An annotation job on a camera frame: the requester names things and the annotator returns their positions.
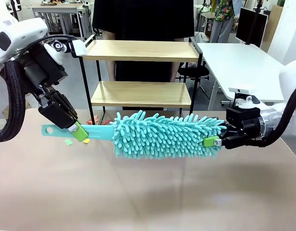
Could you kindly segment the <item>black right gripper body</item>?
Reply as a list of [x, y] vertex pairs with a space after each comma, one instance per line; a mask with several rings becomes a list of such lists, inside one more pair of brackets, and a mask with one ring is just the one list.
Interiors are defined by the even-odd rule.
[[255, 107], [251, 109], [241, 109], [234, 106], [226, 109], [226, 121], [234, 127], [228, 128], [226, 133], [227, 140], [233, 139], [253, 139], [260, 132], [260, 109]]

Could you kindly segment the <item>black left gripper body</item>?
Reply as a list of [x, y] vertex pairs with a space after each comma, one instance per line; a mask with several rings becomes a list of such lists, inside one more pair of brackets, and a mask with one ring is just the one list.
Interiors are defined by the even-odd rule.
[[41, 93], [40, 86], [58, 85], [68, 76], [63, 66], [56, 63], [41, 44], [30, 47], [19, 62], [24, 70], [22, 83], [26, 93]]

